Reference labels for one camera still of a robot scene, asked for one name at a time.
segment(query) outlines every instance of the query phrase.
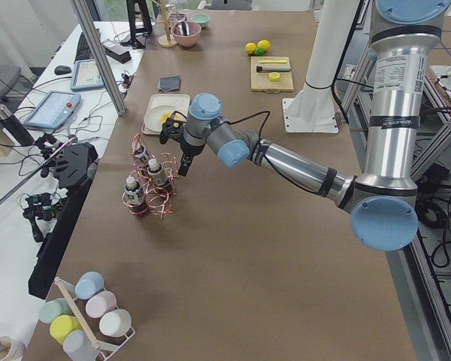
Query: black box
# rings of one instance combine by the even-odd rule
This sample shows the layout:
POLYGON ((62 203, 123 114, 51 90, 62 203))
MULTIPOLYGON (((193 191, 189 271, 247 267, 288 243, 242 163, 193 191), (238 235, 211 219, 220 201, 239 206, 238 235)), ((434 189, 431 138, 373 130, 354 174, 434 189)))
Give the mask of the black box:
POLYGON ((119 43, 112 41, 112 40, 106 40, 106 42, 102 43, 105 49, 105 53, 110 57, 115 59, 116 61, 124 64, 128 62, 130 59, 130 52, 124 48, 119 43))

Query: pink bowl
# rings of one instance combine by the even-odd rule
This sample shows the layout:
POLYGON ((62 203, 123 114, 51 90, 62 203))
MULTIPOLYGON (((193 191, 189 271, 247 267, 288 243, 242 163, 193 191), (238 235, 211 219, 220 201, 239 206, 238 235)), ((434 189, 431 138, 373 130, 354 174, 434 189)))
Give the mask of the pink bowl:
POLYGON ((189 33, 190 35, 182 36, 179 32, 179 29, 177 28, 179 26, 178 23, 176 23, 174 26, 172 26, 171 33, 174 37, 175 41, 182 45, 183 47, 191 47, 192 45, 196 45, 199 38, 201 37, 201 26, 197 23, 187 22, 189 24, 189 33))

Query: gray cloth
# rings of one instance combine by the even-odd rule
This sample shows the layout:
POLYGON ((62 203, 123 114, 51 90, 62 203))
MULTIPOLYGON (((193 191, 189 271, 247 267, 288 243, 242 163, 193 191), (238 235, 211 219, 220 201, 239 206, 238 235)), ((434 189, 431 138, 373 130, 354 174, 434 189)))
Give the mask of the gray cloth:
POLYGON ((172 90, 180 90, 180 76, 175 77, 161 77, 157 83, 157 89, 165 92, 172 90))

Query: keyboard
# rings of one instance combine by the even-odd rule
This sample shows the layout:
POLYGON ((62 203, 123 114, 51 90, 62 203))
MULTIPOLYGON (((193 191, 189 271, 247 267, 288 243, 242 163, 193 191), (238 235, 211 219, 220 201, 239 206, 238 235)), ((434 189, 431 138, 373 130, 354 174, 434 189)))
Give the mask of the keyboard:
POLYGON ((88 59, 93 59, 92 51, 85 39, 85 35, 81 33, 78 39, 77 51, 75 52, 75 61, 88 59))

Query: tablet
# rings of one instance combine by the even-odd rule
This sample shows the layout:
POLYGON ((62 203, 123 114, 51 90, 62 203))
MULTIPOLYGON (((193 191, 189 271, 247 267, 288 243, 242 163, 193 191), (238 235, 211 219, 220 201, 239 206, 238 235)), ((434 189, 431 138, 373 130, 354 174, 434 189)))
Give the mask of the tablet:
POLYGON ((77 93, 48 92, 23 125, 57 129, 74 113, 80 98, 77 93))
POLYGON ((70 90, 80 92, 81 90, 102 87, 104 87, 104 81, 100 76, 95 60, 77 60, 74 65, 70 90))

